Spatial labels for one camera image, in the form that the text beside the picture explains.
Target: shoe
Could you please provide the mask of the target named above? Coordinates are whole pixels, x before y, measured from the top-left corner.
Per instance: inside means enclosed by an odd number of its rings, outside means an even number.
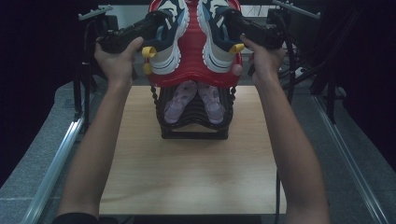
[[[147,41],[146,46],[155,46],[154,56],[149,54],[151,71],[157,75],[167,75],[178,68],[180,50],[177,41],[187,30],[190,15],[189,8],[184,0],[162,0],[156,11],[169,15],[157,30],[156,38]]]
[[[198,94],[202,101],[204,101],[205,111],[209,121],[213,124],[221,123],[225,109],[220,103],[218,88],[198,82]]]
[[[235,55],[244,48],[239,38],[241,34],[229,34],[221,15],[230,9],[226,0],[199,0],[198,3],[197,19],[206,35],[204,63],[216,73],[230,71]]]
[[[185,81],[181,83],[171,101],[165,106],[164,119],[168,123],[176,123],[183,114],[186,105],[194,98],[197,92],[197,84],[194,81]]]

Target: person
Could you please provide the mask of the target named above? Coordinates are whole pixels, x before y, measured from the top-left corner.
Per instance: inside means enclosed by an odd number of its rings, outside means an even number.
[[[262,103],[276,166],[287,200],[285,223],[330,223],[325,184],[312,148],[277,79],[285,52],[268,51],[243,35],[253,50],[252,76]],[[98,223],[99,204],[113,160],[123,109],[133,86],[134,54],[143,43],[133,40],[121,54],[108,54],[96,44],[96,61],[108,88],[68,171],[53,224]]]

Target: hand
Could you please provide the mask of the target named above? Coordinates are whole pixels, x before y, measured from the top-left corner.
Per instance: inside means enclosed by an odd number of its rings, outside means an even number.
[[[143,44],[143,38],[134,39],[120,54],[110,54],[102,51],[99,43],[96,43],[94,57],[108,79],[109,88],[126,88],[132,86],[132,72],[134,53]]]
[[[259,83],[268,80],[278,80],[277,71],[285,57],[285,50],[275,49],[267,50],[253,41],[241,35],[241,40],[253,49],[253,54],[250,56],[250,63],[254,63],[256,72],[253,74],[253,82],[257,86]]]

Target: wooden surface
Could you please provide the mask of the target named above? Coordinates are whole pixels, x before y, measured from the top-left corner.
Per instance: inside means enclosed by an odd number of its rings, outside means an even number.
[[[100,213],[273,214],[276,165],[260,100],[254,87],[235,97],[228,140],[164,140],[149,87],[132,87]]]

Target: red tray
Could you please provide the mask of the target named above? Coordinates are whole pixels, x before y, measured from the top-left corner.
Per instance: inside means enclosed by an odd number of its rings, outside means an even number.
[[[231,70],[228,73],[215,73],[210,71],[204,64],[202,49],[206,42],[206,36],[201,30],[197,20],[198,0],[186,1],[190,12],[190,22],[186,33],[178,40],[181,59],[178,68],[168,75],[148,75],[149,82],[156,87],[170,87],[187,80],[202,81],[212,86],[231,88],[236,86],[239,76]],[[158,8],[161,0],[153,0],[148,11]],[[230,7],[241,10],[237,0],[229,0]],[[233,64],[242,64],[242,56],[238,53]]]

